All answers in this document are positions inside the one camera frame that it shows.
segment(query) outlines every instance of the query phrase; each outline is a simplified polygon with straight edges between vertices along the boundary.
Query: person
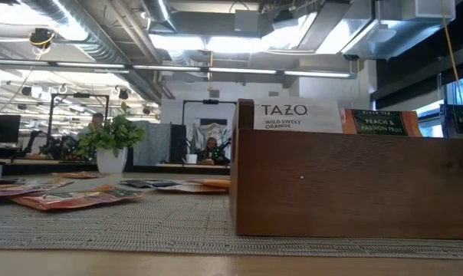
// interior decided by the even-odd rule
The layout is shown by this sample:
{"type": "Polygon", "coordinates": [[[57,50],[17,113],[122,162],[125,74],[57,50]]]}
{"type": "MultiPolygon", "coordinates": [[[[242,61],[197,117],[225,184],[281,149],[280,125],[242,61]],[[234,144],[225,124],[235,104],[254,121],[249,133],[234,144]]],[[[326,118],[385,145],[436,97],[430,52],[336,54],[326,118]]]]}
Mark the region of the person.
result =
{"type": "Polygon", "coordinates": [[[209,165],[226,165],[230,163],[230,160],[226,158],[223,152],[218,153],[219,156],[213,160],[213,153],[218,148],[218,141],[214,137],[209,137],[206,141],[206,148],[200,152],[197,152],[198,155],[198,164],[209,164],[209,165]]]}
{"type": "MultiPolygon", "coordinates": [[[[103,114],[102,113],[95,113],[92,115],[92,126],[94,126],[95,130],[102,128],[103,125],[103,114]]],[[[87,134],[89,132],[88,126],[84,127],[80,133],[87,134]]]]}

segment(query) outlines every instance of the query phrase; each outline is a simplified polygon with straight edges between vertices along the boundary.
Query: tazo logo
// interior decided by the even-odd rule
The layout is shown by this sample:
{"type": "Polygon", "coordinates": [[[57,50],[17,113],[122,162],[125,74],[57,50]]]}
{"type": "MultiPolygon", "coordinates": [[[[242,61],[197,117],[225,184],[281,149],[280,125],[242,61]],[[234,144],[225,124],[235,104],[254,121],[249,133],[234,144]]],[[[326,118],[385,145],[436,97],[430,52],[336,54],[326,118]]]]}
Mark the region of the tazo logo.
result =
{"type": "Polygon", "coordinates": [[[307,107],[304,105],[298,104],[292,106],[290,104],[284,104],[282,106],[278,105],[270,105],[270,104],[262,104],[261,107],[264,108],[266,115],[308,115],[307,114],[307,107]]]}

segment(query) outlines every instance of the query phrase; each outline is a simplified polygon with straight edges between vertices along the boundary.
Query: potted plant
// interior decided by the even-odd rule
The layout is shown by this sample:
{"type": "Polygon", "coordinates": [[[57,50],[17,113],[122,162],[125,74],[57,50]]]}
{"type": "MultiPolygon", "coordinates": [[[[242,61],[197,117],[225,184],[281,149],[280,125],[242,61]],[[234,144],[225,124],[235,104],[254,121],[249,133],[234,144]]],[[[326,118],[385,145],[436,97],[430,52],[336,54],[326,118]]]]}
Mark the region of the potted plant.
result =
{"type": "Polygon", "coordinates": [[[143,141],[144,130],[126,118],[127,105],[121,104],[123,114],[106,120],[96,130],[88,124],[89,132],[79,134],[78,154],[89,157],[97,149],[97,167],[101,173],[122,173],[126,165],[127,149],[143,141]]]}

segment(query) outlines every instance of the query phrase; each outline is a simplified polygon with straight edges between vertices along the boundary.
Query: green plant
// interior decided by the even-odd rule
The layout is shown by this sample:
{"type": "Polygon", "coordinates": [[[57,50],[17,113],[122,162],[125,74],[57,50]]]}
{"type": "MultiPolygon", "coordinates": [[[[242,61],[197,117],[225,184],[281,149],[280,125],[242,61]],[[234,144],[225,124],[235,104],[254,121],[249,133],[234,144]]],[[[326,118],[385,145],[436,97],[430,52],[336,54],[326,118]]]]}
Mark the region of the green plant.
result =
{"type": "Polygon", "coordinates": [[[89,157],[94,148],[113,150],[114,156],[119,156],[119,150],[143,141],[145,132],[126,118],[127,105],[121,104],[123,114],[106,120],[100,129],[88,124],[87,134],[78,134],[78,154],[89,157]]]}

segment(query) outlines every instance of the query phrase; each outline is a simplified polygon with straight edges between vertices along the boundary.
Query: woman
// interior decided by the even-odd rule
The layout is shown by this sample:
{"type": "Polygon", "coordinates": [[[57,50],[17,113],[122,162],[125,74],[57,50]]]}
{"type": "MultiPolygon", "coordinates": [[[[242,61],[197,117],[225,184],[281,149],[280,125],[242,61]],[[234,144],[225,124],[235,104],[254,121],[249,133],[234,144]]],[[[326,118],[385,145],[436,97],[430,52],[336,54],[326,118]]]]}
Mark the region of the woman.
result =
{"type": "Polygon", "coordinates": [[[218,141],[214,137],[209,137],[206,141],[206,148],[197,153],[198,164],[215,164],[226,165],[230,160],[225,157],[223,151],[217,152],[217,156],[213,157],[213,153],[218,149],[218,141]]]}

